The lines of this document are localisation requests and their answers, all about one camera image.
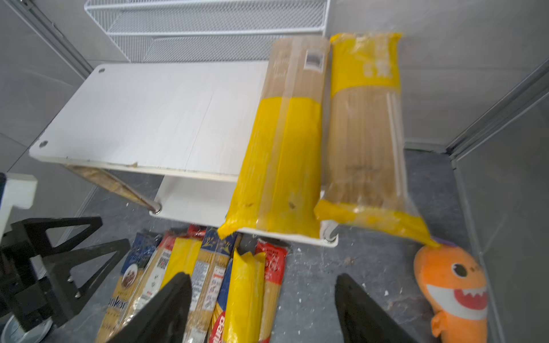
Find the clear blue-end spaghetti bag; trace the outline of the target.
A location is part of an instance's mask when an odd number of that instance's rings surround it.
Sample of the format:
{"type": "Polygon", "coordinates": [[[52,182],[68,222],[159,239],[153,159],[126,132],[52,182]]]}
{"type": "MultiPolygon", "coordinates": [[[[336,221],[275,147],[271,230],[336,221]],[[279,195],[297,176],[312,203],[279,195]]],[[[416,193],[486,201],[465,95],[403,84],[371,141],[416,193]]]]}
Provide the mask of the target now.
{"type": "Polygon", "coordinates": [[[204,342],[211,325],[217,297],[239,234],[221,240],[217,228],[207,227],[191,276],[192,298],[184,342],[204,342]]]}

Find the yellow-top spaghetti bag barcode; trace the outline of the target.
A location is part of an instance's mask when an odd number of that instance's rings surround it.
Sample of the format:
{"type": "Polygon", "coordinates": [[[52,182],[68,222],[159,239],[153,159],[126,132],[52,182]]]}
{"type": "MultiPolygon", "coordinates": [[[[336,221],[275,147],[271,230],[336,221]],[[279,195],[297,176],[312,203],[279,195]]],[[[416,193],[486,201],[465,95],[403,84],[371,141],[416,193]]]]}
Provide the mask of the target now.
{"type": "Polygon", "coordinates": [[[223,333],[224,342],[258,342],[264,296],[264,252],[233,259],[223,333]]]}

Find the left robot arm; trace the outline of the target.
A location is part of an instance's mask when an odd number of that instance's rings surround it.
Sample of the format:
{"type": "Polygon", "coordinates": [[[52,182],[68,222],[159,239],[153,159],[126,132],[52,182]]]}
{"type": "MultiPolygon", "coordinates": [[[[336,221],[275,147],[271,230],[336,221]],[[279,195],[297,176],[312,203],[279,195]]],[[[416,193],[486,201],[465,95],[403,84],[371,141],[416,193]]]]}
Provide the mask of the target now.
{"type": "Polygon", "coordinates": [[[81,246],[100,217],[10,222],[13,210],[33,206],[37,186],[31,175],[1,174],[1,315],[14,315],[26,332],[76,317],[130,251],[128,240],[81,246]]]}

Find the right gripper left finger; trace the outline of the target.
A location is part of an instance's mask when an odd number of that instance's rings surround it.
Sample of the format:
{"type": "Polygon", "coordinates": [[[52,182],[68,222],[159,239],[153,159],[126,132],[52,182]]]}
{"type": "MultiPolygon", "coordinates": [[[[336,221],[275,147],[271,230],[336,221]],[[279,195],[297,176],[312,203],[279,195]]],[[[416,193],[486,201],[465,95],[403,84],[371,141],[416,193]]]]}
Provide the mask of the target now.
{"type": "Polygon", "coordinates": [[[180,272],[110,342],[182,342],[191,300],[191,277],[180,272]]]}

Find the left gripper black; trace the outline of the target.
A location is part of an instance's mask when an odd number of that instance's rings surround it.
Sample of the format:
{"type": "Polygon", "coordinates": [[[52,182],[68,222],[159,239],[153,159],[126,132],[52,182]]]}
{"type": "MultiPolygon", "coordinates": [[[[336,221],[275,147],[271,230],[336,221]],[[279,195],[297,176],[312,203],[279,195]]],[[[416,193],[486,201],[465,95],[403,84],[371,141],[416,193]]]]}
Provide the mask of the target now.
{"type": "Polygon", "coordinates": [[[15,222],[3,234],[1,308],[25,332],[53,314],[77,316],[130,251],[127,239],[72,250],[102,225],[100,217],[31,218],[15,222]],[[50,291],[31,261],[38,255],[44,257],[50,291]]]}

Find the yellow-end spaghetti bag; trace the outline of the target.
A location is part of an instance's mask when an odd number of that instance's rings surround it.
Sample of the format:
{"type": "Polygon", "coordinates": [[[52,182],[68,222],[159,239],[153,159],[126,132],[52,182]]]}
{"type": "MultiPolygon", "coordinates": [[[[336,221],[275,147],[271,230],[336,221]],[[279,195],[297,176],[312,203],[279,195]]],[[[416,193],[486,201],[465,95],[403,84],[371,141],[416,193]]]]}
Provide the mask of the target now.
{"type": "Polygon", "coordinates": [[[331,38],[327,185],[321,227],[376,230],[436,247],[407,186],[398,44],[401,34],[331,38]]]}

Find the half yellow spaghetti bag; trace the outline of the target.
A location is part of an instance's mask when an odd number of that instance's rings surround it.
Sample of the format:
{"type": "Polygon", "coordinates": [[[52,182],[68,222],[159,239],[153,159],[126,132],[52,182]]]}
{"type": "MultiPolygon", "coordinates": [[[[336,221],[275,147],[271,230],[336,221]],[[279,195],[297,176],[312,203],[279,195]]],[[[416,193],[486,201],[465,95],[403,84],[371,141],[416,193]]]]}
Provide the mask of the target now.
{"type": "Polygon", "coordinates": [[[277,40],[237,186],[225,238],[243,228],[320,238],[314,208],[322,182],[323,97],[329,41],[277,40]]]}

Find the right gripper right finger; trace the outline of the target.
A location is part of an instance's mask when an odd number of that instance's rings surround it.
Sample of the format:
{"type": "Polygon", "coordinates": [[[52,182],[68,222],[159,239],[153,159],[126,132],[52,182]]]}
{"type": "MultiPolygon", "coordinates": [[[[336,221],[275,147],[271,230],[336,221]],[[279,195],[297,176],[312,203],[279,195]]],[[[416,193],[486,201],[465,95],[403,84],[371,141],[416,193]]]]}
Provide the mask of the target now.
{"type": "Polygon", "coordinates": [[[415,341],[349,274],[337,276],[335,306],[345,343],[415,341]]]}

